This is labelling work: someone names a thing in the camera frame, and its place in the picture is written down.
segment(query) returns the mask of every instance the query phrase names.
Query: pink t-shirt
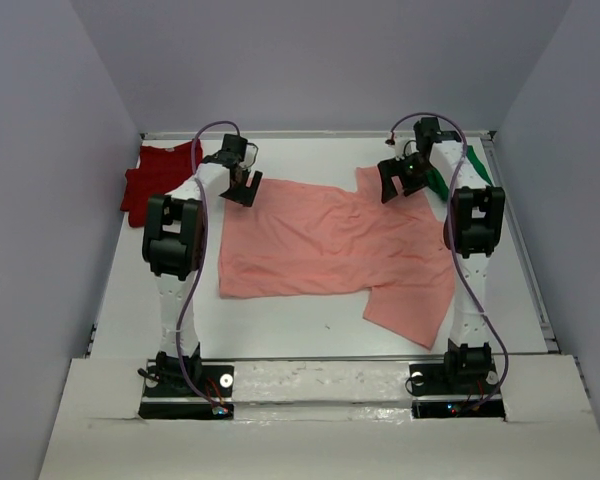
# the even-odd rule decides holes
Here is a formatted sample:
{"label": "pink t-shirt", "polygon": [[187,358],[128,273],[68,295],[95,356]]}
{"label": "pink t-shirt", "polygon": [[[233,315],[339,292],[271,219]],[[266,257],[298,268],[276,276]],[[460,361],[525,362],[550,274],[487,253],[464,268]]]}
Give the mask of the pink t-shirt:
{"label": "pink t-shirt", "polygon": [[431,348],[454,291],[443,224],[423,192],[383,205],[375,167],[356,180],[347,192],[265,179],[252,208],[226,202],[220,295],[370,288],[365,319]]}

